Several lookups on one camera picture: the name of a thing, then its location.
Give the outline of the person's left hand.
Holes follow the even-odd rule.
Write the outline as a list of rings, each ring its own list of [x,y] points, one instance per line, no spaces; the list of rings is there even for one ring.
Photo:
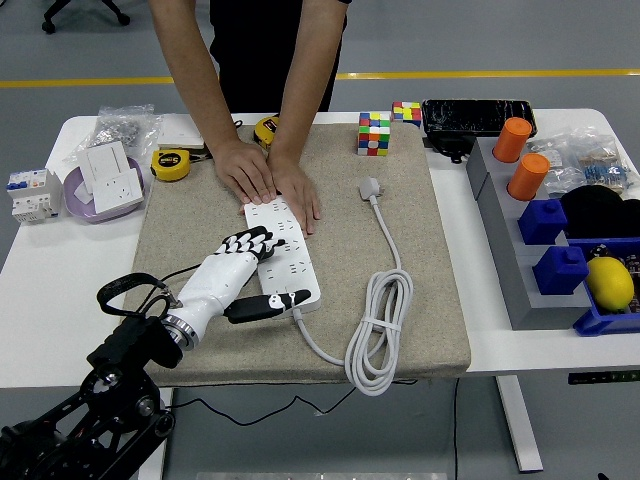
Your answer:
[[[315,233],[321,218],[319,197],[299,159],[284,153],[270,153],[267,160],[276,190],[283,196],[298,221],[303,236]]]

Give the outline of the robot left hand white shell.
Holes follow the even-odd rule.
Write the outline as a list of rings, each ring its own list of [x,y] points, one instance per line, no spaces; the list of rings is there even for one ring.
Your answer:
[[[258,264],[272,257],[283,244],[263,226],[225,238],[183,286],[178,305],[170,308],[163,320],[165,328],[191,349],[202,340],[214,318],[225,317],[232,324],[241,324],[274,318],[300,306],[311,297],[307,289],[238,297]]]

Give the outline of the person's right hand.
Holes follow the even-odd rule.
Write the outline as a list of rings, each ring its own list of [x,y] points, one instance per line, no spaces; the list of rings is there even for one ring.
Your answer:
[[[242,205],[269,203],[276,198],[271,171],[258,146],[235,138],[212,147],[211,153],[218,178]]]

